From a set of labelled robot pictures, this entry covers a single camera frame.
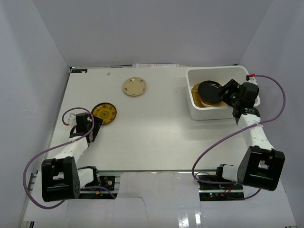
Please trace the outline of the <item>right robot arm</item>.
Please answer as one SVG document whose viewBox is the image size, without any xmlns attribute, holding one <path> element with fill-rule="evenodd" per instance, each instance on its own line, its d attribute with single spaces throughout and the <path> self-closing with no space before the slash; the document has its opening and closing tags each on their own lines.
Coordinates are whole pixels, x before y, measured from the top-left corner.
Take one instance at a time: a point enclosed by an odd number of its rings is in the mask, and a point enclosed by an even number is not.
<svg viewBox="0 0 304 228">
<path fill-rule="evenodd" d="M 285 155 L 268 141 L 254 107 L 259 88 L 251 82 L 239 84 L 234 79 L 222 86 L 219 96 L 233 108 L 236 124 L 243 129 L 248 147 L 239 164 L 221 164 L 216 169 L 215 185 L 226 189 L 235 182 L 240 185 L 274 191 L 285 162 Z"/>
</svg>

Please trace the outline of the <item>yellow square panda plate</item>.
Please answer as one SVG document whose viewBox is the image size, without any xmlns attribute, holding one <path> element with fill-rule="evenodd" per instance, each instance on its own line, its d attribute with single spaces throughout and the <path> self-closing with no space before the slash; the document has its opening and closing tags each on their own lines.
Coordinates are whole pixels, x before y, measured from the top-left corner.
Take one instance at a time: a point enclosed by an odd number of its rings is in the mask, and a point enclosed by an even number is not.
<svg viewBox="0 0 304 228">
<path fill-rule="evenodd" d="M 206 100 L 204 100 L 204 99 L 200 99 L 200 101 L 201 101 L 201 103 L 202 103 L 202 105 L 204 106 L 204 107 L 226 107 L 226 106 L 228 106 L 225 102 L 223 102 L 223 101 L 221 101 L 221 102 L 218 102 L 218 103 L 210 103 L 210 102 L 207 102 Z"/>
</svg>

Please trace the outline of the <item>round bamboo plate green rim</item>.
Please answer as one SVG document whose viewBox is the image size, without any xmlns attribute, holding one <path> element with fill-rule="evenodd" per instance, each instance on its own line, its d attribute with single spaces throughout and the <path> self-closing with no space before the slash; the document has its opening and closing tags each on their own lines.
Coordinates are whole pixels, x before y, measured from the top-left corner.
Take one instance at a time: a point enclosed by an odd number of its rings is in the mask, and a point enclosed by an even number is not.
<svg viewBox="0 0 304 228">
<path fill-rule="evenodd" d="M 199 87 L 199 83 L 197 83 L 192 89 L 191 89 L 191 94 L 192 94 L 192 98 L 193 98 L 193 102 L 197 107 L 204 107 L 201 99 L 200 99 L 200 95 L 198 93 L 198 87 Z"/>
</svg>

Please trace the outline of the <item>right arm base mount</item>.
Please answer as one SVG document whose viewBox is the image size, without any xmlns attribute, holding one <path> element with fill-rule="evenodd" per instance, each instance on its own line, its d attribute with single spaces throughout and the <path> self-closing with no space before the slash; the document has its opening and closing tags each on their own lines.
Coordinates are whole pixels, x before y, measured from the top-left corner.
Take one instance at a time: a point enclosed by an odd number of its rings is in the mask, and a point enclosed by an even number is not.
<svg viewBox="0 0 304 228">
<path fill-rule="evenodd" d="M 244 200 L 243 187 L 238 184 L 221 185 L 208 184 L 194 179 L 199 186 L 199 199 L 201 202 L 213 201 L 236 201 Z"/>
</svg>

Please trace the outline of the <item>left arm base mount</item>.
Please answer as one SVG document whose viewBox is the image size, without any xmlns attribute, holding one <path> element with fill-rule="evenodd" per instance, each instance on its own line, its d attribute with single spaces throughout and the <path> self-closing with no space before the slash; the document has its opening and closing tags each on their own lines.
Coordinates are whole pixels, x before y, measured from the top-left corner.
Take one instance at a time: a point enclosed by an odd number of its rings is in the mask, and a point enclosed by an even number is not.
<svg viewBox="0 0 304 228">
<path fill-rule="evenodd" d="M 81 189 L 79 198 L 87 200 L 114 200 L 117 197 L 115 190 L 115 176 L 99 176 L 97 182 L 92 182 Z"/>
</svg>

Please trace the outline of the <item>black round plate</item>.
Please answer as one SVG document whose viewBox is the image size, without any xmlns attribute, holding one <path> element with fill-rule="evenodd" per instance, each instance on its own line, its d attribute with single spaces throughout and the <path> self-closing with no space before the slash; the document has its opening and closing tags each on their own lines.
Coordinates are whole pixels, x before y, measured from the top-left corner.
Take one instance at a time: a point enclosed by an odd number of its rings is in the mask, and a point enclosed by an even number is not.
<svg viewBox="0 0 304 228">
<path fill-rule="evenodd" d="M 198 94 L 201 100 L 211 104 L 222 102 L 221 90 L 222 85 L 211 80 L 203 81 L 198 86 Z"/>
</svg>

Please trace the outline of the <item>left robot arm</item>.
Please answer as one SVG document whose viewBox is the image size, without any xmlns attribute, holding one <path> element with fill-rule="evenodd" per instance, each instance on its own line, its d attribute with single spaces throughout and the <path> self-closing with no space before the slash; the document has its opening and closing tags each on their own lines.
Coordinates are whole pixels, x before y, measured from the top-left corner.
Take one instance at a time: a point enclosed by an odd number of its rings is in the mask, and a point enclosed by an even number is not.
<svg viewBox="0 0 304 228">
<path fill-rule="evenodd" d="M 69 133 L 70 144 L 52 159 L 41 165 L 42 199 L 45 202 L 77 199 L 82 188 L 94 190 L 100 185 L 95 166 L 78 168 L 80 156 L 95 141 L 103 119 L 89 113 L 76 114 Z"/>
</svg>

